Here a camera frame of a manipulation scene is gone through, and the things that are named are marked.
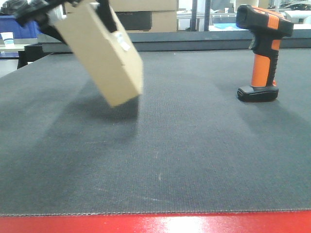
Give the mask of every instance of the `dark gray mat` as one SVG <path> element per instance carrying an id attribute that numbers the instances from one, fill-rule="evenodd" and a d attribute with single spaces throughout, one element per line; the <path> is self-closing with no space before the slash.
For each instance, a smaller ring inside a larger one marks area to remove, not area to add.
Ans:
<path id="1" fill-rule="evenodd" d="M 114 110 L 73 55 L 5 76 L 0 214 L 311 209 L 310 54 L 280 52 L 268 103 L 236 98 L 250 50 L 144 52 L 143 96 Z"/>

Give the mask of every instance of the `white label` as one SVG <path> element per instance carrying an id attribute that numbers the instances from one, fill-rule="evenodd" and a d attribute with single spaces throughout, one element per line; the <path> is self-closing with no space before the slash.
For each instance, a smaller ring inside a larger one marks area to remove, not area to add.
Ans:
<path id="1" fill-rule="evenodd" d="M 120 32 L 114 32 L 113 35 L 116 37 L 117 42 L 120 44 L 123 50 L 129 51 L 131 46 L 124 41 L 123 35 Z"/>

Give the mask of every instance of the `red table edge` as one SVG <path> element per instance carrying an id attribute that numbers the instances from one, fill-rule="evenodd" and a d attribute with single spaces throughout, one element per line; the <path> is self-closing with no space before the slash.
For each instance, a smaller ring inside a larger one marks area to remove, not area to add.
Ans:
<path id="1" fill-rule="evenodd" d="M 2 216 L 0 233 L 311 233 L 311 210 L 250 213 Z"/>

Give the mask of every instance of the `blue bin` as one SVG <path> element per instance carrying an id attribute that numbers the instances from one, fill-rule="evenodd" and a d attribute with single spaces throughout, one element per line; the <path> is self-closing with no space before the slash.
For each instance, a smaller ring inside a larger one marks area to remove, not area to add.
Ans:
<path id="1" fill-rule="evenodd" d="M 37 38 L 41 32 L 36 22 L 29 22 L 21 27 L 14 16 L 0 16 L 0 33 L 13 32 L 14 39 Z"/>

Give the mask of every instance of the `orange scanner handle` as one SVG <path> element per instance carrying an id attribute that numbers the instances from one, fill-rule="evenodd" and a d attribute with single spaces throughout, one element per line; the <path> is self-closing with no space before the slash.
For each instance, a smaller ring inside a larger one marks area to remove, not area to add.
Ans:
<path id="1" fill-rule="evenodd" d="M 253 87 L 272 86 L 280 47 L 280 38 L 270 34 L 255 34 Z"/>

